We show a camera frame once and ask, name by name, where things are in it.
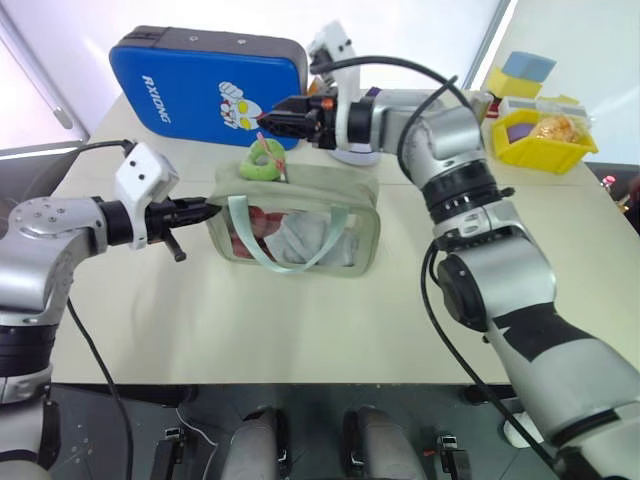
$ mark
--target white table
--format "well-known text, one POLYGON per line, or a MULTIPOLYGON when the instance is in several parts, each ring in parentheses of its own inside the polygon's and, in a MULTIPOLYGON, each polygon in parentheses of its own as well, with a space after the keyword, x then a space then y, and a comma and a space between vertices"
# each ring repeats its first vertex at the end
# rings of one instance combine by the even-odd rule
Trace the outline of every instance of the white table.
MULTIPOLYGON (((172 196, 209 195, 215 169, 243 157, 238 147, 175 140, 146 130, 120 98, 91 141, 134 138, 163 152, 181 176, 172 196)), ((299 145, 290 162, 337 166, 299 145)), ((118 149, 80 155, 57 196, 112 199, 118 149)), ((568 321, 609 342, 640 366, 640 241, 580 165, 564 176, 490 159, 558 278, 557 307, 568 321)), ((420 193, 385 155, 369 169, 381 188, 382 235, 369 272, 356 279, 280 276, 224 260, 204 225, 175 231, 188 254, 174 263, 154 245, 126 246, 79 266, 71 297, 118 383, 426 382, 467 383, 429 324, 418 272, 432 224, 420 193)), ((435 310, 486 381, 506 374, 480 335, 435 310)), ((53 354, 57 382, 102 383, 65 316, 53 354)))

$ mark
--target white wall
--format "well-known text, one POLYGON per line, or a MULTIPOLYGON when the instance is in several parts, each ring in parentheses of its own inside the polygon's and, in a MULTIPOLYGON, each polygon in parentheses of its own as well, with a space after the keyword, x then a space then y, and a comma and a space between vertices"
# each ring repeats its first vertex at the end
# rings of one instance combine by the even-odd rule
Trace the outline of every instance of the white wall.
MULTIPOLYGON (((89 131, 119 94, 109 49, 141 24, 281 36, 306 48, 338 18, 356 52, 397 55, 461 84, 499 0, 0 0, 89 131)), ((394 67, 369 67, 363 87, 433 84, 394 67)))
POLYGON ((557 60, 540 95, 566 94, 594 117, 600 152, 586 160, 640 164, 640 2, 519 0, 496 54, 557 60))

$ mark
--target silver robotic arm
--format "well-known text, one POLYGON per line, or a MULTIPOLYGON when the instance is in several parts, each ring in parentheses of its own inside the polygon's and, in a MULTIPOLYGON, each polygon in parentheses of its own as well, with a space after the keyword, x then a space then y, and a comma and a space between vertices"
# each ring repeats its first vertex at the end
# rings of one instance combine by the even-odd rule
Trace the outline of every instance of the silver robotic arm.
MULTIPOLYGON (((333 88, 289 97, 259 123, 320 148, 353 142, 396 153, 425 99, 394 91, 365 96, 346 107, 347 124, 339 126, 335 112, 345 106, 333 88)), ((553 271, 504 198, 513 190, 497 188, 473 112, 428 110, 405 138, 400 166, 422 192, 435 244, 446 254, 437 266, 445 305, 498 353, 536 426, 559 449, 555 471, 566 479, 640 479, 640 375, 556 312, 553 271)))
POLYGON ((171 229, 219 210, 201 197, 169 199, 177 180, 138 144, 116 174, 118 200, 37 198, 11 212, 0 239, 0 478, 50 478, 60 439, 49 359, 76 266, 108 246, 160 241, 183 260, 171 229))

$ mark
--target gray floor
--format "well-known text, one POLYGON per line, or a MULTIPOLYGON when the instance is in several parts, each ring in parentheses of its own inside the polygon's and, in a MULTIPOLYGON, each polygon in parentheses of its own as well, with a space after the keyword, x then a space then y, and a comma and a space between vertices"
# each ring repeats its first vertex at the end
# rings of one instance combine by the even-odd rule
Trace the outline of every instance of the gray floor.
MULTIPOLYGON (((429 385, 233 385, 201 387, 181 406, 188 421, 219 443, 207 476, 220 478, 233 431, 259 406, 281 408, 289 422, 291 480, 343 478, 340 463, 342 417, 348 409, 374 405, 387 411, 407 432, 429 479, 449 479, 435 457, 438 432, 451 432, 469 452, 473 478, 546 480, 556 478, 531 449, 511 447, 502 420, 489 405, 471 406, 459 386, 429 385)), ((124 443, 117 412, 108 396, 57 387, 54 398, 63 418, 63 449, 52 468, 54 480, 122 478, 124 443)), ((135 476, 149 478, 155 443, 165 428, 178 424, 173 409, 127 402, 135 435, 135 476)), ((193 436, 176 479, 200 479, 209 446, 193 436)))

